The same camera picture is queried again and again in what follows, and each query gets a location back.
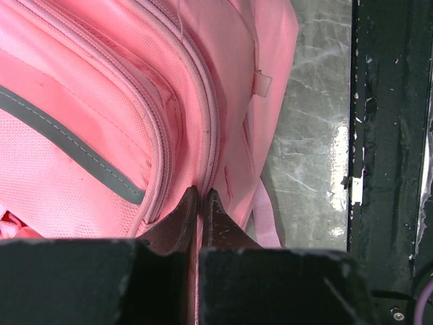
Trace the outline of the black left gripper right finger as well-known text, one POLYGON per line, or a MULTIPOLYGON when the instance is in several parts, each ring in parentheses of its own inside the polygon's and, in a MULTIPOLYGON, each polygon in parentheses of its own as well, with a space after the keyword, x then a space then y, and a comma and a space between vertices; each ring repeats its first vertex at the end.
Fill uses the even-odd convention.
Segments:
POLYGON ((249 253, 260 249, 226 213, 216 190, 204 203, 199 253, 199 323, 245 324, 252 293, 249 253))

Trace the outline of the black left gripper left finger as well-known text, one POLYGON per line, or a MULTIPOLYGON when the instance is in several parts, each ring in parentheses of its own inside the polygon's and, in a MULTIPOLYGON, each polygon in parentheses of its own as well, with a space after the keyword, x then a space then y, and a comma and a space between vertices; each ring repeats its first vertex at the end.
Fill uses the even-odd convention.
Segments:
POLYGON ((198 191, 188 187, 162 221, 137 238, 117 324, 187 324, 198 191))

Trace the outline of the pink student backpack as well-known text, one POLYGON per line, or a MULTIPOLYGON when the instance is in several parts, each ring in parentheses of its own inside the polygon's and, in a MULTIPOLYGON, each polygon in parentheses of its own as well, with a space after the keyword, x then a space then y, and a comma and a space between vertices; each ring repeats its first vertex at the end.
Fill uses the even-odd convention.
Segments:
POLYGON ((289 1, 2 1, 1 237, 138 237, 195 187, 278 247, 297 34, 289 1))

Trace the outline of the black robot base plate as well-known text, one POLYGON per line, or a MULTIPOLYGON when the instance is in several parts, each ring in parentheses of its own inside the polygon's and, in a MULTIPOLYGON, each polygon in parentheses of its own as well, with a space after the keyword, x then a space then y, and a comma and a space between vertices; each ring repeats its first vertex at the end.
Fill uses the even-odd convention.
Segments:
POLYGON ((432 2, 354 1, 347 249, 382 324, 432 323, 432 2))

